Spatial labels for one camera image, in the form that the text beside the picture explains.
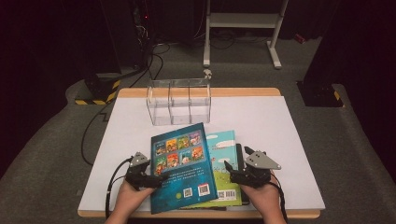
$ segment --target clear acrylic box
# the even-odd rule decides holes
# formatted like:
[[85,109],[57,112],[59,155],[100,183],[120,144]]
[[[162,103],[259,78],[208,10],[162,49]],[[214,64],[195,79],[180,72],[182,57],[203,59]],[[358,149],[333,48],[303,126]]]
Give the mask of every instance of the clear acrylic box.
[[151,80],[147,106],[153,125],[210,122],[207,78]]

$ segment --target children's book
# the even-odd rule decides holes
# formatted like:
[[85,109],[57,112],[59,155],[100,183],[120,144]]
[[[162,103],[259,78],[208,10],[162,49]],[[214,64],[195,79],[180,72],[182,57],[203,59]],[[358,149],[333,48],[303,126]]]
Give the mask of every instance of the children's book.
[[239,168],[234,131],[209,133],[206,141],[219,197],[207,203],[194,204],[190,208],[242,205],[241,189],[238,184],[231,183],[230,173],[224,165],[224,161],[227,161],[235,170]]
[[168,176],[150,196],[151,214],[218,198],[203,123],[151,137],[150,169]]

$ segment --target human hand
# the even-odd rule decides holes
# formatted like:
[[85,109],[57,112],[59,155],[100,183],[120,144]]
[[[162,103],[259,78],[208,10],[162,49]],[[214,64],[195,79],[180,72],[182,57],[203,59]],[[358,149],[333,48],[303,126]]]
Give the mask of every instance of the human hand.
[[136,190],[126,180],[123,180],[116,205],[110,217],[106,220],[106,224],[126,223],[129,216],[154,190],[151,188]]
[[[271,175],[271,182],[277,184]],[[249,197],[251,203],[262,215],[265,224],[286,224],[279,205],[279,191],[276,187],[266,184],[254,189],[246,185],[239,185]]]

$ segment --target gray carpet floor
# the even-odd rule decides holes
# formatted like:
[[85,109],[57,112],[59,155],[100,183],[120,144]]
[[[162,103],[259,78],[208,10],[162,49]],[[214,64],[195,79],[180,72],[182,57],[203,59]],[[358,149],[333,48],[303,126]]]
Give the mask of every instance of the gray carpet floor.
[[[304,150],[321,189],[326,209],[319,218],[290,223],[396,223],[396,187],[376,156],[342,85],[333,85],[345,106],[307,107],[296,81],[303,80],[320,39],[301,45],[278,40],[282,69],[275,70],[263,41],[212,41],[212,87],[276,87],[285,96]],[[163,58],[157,79],[204,77],[203,47],[178,44],[155,49]],[[161,60],[150,67],[156,75]],[[123,79],[121,88],[139,76]],[[149,73],[134,87],[146,87]],[[68,105],[26,144],[0,181],[0,223],[104,223],[104,218],[79,217],[81,193],[91,166],[80,155],[81,138],[102,105],[75,105],[82,81],[65,93]],[[111,116],[112,105],[104,112]],[[94,161],[106,129],[103,116],[87,131],[84,154]],[[192,223],[187,220],[136,219],[132,223]],[[261,223],[259,220],[206,220],[207,223]]]

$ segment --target barcode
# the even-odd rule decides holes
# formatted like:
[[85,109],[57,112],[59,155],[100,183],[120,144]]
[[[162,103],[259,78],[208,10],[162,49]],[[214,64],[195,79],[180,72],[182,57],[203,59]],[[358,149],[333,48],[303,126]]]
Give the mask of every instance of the barcode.
[[184,193],[184,197],[188,198],[188,197],[192,196],[192,189],[191,188],[183,189],[183,193]]
[[203,185],[198,186],[198,193],[199,193],[199,196],[204,196],[204,195],[210,194],[209,185],[203,184]]
[[236,200],[236,192],[234,189],[218,190],[219,201]]

